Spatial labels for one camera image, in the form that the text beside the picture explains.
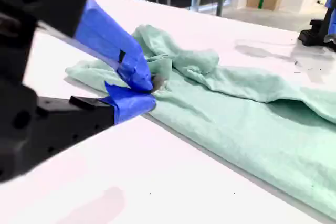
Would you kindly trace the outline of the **gripper finger black and blue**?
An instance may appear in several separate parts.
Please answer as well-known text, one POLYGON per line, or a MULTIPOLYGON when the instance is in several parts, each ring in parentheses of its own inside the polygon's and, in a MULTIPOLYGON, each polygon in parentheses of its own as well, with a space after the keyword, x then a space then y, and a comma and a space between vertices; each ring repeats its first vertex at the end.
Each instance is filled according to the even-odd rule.
POLYGON ((108 95, 103 98, 39 97, 34 126, 36 164, 156 107, 156 99, 148 91, 138 92, 110 84, 105 88, 108 95))
POLYGON ((21 82, 38 25, 111 66, 131 88, 151 92, 138 42, 96 0, 1 0, 1 73, 21 82))

